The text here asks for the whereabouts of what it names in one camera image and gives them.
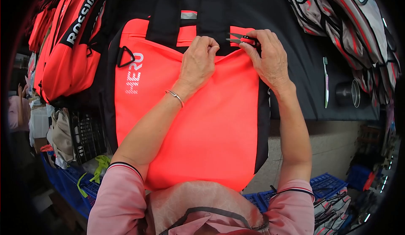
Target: hand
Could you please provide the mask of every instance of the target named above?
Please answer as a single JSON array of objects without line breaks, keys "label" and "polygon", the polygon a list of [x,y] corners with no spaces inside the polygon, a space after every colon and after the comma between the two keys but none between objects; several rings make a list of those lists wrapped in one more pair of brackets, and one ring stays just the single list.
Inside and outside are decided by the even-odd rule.
[{"label": "hand", "polygon": [[18,97],[23,97],[23,87],[18,83]]},{"label": "hand", "polygon": [[26,84],[24,86],[24,90],[23,90],[23,97],[25,98],[27,96],[27,89],[28,89],[28,84]]},{"label": "hand", "polygon": [[196,36],[185,51],[180,76],[172,88],[185,102],[214,74],[215,54],[220,49],[214,38]]},{"label": "hand", "polygon": [[247,43],[240,43],[242,48],[249,55],[260,78],[278,96],[279,92],[290,83],[287,70],[287,53],[283,48],[277,35],[270,30],[253,30],[246,34],[257,38],[262,47],[262,57]]}]

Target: silver bracelet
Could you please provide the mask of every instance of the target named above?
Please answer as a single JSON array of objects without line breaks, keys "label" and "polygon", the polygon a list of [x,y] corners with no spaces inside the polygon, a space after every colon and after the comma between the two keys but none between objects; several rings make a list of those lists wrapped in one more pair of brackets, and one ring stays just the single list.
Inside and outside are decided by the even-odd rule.
[{"label": "silver bracelet", "polygon": [[180,103],[181,103],[181,107],[184,107],[184,102],[183,100],[180,98],[180,96],[178,96],[175,92],[173,92],[172,90],[166,89],[165,90],[166,93],[170,93],[171,95],[173,95],[174,97],[176,97],[177,99],[179,99]]}]

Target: small scissors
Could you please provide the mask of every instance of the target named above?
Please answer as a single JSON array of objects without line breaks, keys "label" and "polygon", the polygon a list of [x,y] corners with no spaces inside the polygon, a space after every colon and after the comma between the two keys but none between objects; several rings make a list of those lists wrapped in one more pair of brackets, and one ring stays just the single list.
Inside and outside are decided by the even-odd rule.
[{"label": "small scissors", "polygon": [[236,34],[236,33],[228,33],[228,34],[233,35],[233,36],[237,37],[238,39],[226,38],[227,41],[231,41],[234,43],[248,43],[256,49],[260,49],[260,47],[261,47],[259,40],[257,40],[256,38],[249,37],[247,35]]}]

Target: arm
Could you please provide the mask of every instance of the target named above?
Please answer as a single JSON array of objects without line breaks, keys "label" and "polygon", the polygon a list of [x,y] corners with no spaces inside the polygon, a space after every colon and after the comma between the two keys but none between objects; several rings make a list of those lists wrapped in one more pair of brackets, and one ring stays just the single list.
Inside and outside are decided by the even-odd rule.
[{"label": "arm", "polygon": [[281,166],[279,187],[294,179],[309,182],[312,150],[308,130],[296,95],[296,87],[288,76],[287,54],[277,35],[270,30],[247,33],[262,45],[262,57],[247,43],[240,47],[250,56],[260,78],[273,90],[280,110]]},{"label": "arm", "polygon": [[[172,91],[184,102],[203,87],[214,73],[214,58],[219,48],[214,39],[197,36],[184,53],[179,79],[172,87]],[[145,180],[149,163],[158,154],[163,139],[180,109],[180,101],[170,93],[166,94],[129,132],[111,162],[126,162],[132,165]]]},{"label": "arm", "polygon": [[24,124],[24,114],[23,114],[23,93],[25,93],[25,89],[23,91],[23,87],[18,84],[18,127],[23,126]]}]

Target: person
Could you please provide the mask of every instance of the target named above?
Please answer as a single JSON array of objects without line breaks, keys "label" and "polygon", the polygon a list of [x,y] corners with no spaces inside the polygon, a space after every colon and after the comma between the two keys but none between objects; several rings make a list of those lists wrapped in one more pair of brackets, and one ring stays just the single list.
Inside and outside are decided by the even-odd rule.
[{"label": "person", "polygon": [[[114,154],[88,220],[88,234],[313,234],[314,196],[309,184],[311,145],[289,79],[287,54],[270,30],[254,30],[261,57],[249,44],[260,78],[273,90],[280,110],[283,163],[278,191],[261,214],[240,193],[215,182],[184,182],[146,196],[143,182],[170,125],[182,108],[168,93],[129,132]],[[197,36],[184,53],[179,79],[171,91],[184,103],[214,74],[218,43]]]},{"label": "person", "polygon": [[28,85],[23,87],[18,84],[18,96],[8,98],[8,125],[11,132],[29,131],[28,121],[30,120],[31,108],[25,98]]}]

